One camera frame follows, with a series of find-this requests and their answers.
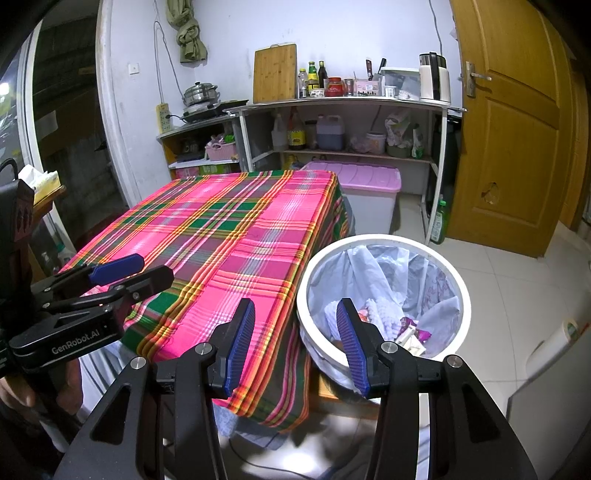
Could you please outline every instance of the stainless steel pot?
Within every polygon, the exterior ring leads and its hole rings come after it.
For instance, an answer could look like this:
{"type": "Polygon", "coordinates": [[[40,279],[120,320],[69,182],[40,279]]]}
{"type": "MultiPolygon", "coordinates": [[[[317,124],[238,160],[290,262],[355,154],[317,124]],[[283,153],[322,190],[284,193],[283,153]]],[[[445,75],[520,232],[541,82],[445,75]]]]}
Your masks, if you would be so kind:
{"type": "Polygon", "coordinates": [[[217,102],[219,93],[216,91],[217,85],[211,83],[197,82],[192,87],[185,90],[183,101],[186,106],[195,105],[201,102],[217,102]]]}

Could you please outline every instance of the red jar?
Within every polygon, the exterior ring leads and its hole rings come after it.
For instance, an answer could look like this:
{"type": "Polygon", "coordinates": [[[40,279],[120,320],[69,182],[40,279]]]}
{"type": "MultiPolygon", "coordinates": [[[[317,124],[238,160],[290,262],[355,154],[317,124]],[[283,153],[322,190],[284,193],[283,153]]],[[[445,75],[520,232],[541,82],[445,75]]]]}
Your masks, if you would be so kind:
{"type": "Polygon", "coordinates": [[[329,77],[329,84],[324,92],[325,97],[342,97],[345,94],[343,80],[340,77],[329,77]]]}

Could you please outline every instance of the electric kettle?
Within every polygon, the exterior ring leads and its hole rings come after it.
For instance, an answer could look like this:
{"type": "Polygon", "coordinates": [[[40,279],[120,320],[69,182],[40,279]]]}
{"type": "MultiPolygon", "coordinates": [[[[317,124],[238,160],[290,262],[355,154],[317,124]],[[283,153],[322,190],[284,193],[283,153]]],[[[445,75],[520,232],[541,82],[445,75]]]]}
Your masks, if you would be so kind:
{"type": "Polygon", "coordinates": [[[449,71],[445,58],[434,51],[418,56],[421,77],[421,100],[450,104],[449,71]]]}

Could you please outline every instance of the cutting board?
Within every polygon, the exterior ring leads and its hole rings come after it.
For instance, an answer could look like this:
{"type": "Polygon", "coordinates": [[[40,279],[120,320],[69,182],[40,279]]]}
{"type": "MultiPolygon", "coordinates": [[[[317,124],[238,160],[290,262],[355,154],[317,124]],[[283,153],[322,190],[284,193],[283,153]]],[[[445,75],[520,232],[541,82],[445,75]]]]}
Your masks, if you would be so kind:
{"type": "Polygon", "coordinates": [[[297,98],[296,44],[274,45],[255,52],[253,103],[297,98]]]}

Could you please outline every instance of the hanging cloth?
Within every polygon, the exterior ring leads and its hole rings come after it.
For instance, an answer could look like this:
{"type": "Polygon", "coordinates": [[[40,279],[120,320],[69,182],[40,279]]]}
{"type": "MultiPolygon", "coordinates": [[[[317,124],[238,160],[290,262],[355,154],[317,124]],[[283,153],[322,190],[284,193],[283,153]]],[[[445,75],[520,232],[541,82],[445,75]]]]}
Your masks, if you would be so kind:
{"type": "Polygon", "coordinates": [[[181,63],[205,60],[207,49],[199,40],[199,24],[194,18],[191,0],[166,0],[166,19],[178,30],[181,63]]]}

